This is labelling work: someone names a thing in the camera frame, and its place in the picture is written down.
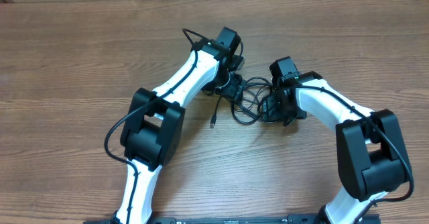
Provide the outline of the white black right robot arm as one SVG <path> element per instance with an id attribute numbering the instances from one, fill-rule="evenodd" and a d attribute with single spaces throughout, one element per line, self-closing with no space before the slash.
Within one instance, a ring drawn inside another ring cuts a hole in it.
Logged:
<path id="1" fill-rule="evenodd" d="M 272 92 L 259 104 L 263 120 L 289 125 L 311 114 L 336 135 L 339 192 L 317 214 L 290 214 L 288 223 L 380 223 L 379 215 L 368 213 L 371 207 L 412 195 L 412 168 L 392 111 L 354 103 L 318 73 L 300 73 L 290 57 L 269 70 Z"/>

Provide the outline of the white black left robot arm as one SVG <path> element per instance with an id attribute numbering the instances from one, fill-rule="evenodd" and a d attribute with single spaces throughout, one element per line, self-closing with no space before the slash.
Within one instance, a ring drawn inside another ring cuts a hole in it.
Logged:
<path id="1" fill-rule="evenodd" d="M 244 63 L 236 53 L 243 46 L 239 34 L 224 27 L 217 38 L 201 36 L 190 45 L 184 65 L 153 90 L 138 89 L 128 113 L 105 136 L 106 154 L 127 166 L 123 200 L 108 223 L 149 222 L 158 176 L 177 150 L 186 107 L 199 91 L 235 98 L 229 88 Z"/>

